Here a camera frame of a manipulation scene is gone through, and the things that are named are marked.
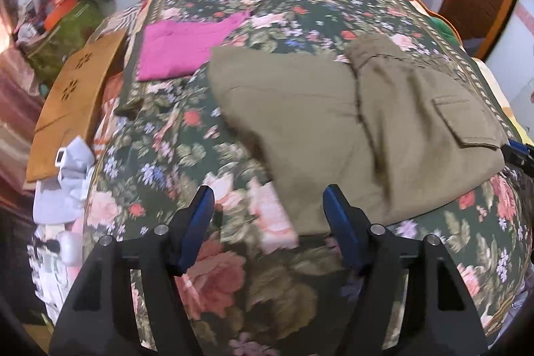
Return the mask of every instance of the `bed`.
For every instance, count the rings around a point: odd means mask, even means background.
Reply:
[[[508,137],[520,135],[477,63],[407,0],[148,0],[130,13],[135,22],[128,22],[132,37],[116,111],[128,121],[94,174],[84,255],[104,234],[126,240],[169,222],[208,184],[216,199],[209,238],[196,264],[176,278],[204,353],[332,354],[361,286],[341,262],[335,239],[294,233],[265,167],[224,124],[204,68],[192,78],[135,81],[146,25],[218,20],[243,9],[251,9],[252,18],[225,44],[346,62],[344,45],[373,31],[415,57],[442,56],[450,75],[476,90]],[[115,22],[103,28],[121,26],[120,18]],[[529,181],[507,167],[461,198],[389,227],[416,239],[434,233],[446,244],[488,336],[500,329],[530,259]],[[156,348],[138,272],[131,288],[140,339]],[[402,309],[400,291],[386,347],[398,338]]]

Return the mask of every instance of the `pocket flap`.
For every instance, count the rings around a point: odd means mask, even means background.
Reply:
[[[496,121],[488,119],[481,103],[456,95],[435,97],[432,102],[460,145],[500,148]]]

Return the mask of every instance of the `magenta towel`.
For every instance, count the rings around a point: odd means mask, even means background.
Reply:
[[[174,22],[148,25],[143,34],[137,80],[159,80],[193,74],[209,61],[211,48],[249,17],[240,11],[221,22]]]

